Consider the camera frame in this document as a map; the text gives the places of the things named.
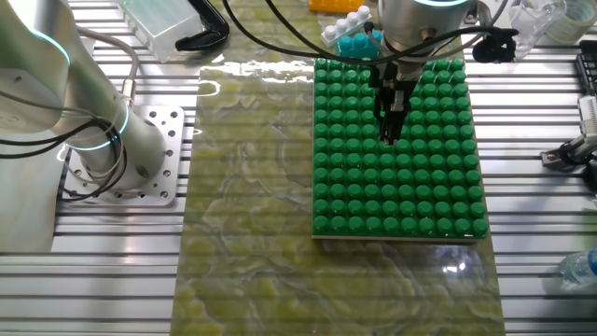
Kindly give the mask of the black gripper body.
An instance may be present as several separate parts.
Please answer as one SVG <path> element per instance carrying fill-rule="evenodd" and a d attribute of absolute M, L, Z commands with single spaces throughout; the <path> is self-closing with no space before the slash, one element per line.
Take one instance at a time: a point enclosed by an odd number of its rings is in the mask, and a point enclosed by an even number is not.
<path fill-rule="evenodd" d="M 395 61 L 373 65 L 368 85 L 374 89 L 389 88 L 392 91 L 412 95 L 423 73 L 421 63 Z"/>

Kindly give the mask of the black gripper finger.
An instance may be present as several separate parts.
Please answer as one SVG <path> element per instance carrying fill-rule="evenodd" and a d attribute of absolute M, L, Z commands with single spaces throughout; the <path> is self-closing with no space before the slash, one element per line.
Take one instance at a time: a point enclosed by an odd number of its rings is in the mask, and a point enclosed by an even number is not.
<path fill-rule="evenodd" d="M 379 122 L 379 137 L 381 140 L 391 140 L 391 124 L 386 117 L 386 91 L 377 91 L 375 96 L 375 118 Z"/>
<path fill-rule="evenodd" d="M 409 97 L 405 91 L 396 91 L 390 110 L 390 143 L 394 144 L 401 137 L 405 118 L 408 115 Z"/>

